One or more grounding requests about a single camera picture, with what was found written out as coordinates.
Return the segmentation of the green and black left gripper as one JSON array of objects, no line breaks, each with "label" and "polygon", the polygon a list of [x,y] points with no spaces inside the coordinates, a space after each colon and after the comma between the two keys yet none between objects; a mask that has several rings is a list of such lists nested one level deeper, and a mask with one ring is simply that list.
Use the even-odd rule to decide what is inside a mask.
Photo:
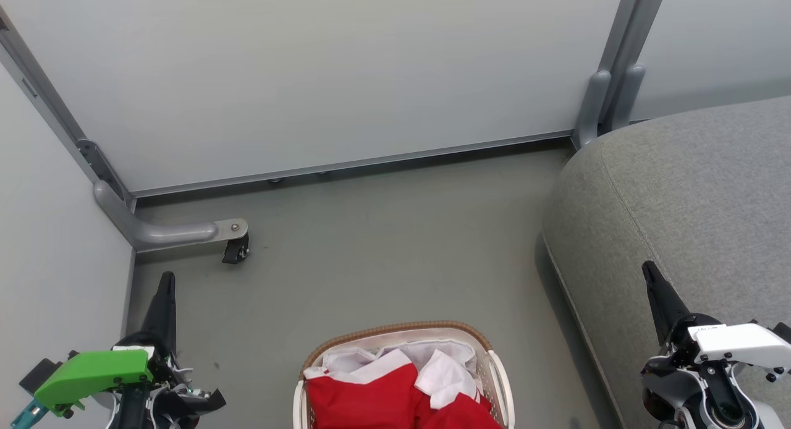
[{"label": "green and black left gripper", "polygon": [[65,362],[34,368],[34,421],[51,413],[71,418],[90,397],[109,400],[107,428],[195,428],[226,406],[220,390],[193,386],[176,362],[176,276],[161,275],[141,332],[154,347],[72,351]]}]

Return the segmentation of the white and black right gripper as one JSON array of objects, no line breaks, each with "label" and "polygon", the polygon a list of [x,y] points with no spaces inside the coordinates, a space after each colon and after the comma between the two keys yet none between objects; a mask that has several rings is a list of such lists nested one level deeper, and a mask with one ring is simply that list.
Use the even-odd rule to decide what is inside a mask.
[{"label": "white and black right gripper", "polygon": [[641,266],[656,338],[663,345],[658,375],[681,372],[696,380],[730,380],[743,365],[758,367],[771,380],[789,373],[789,330],[755,323],[721,324],[690,314],[674,287],[652,260]]}]

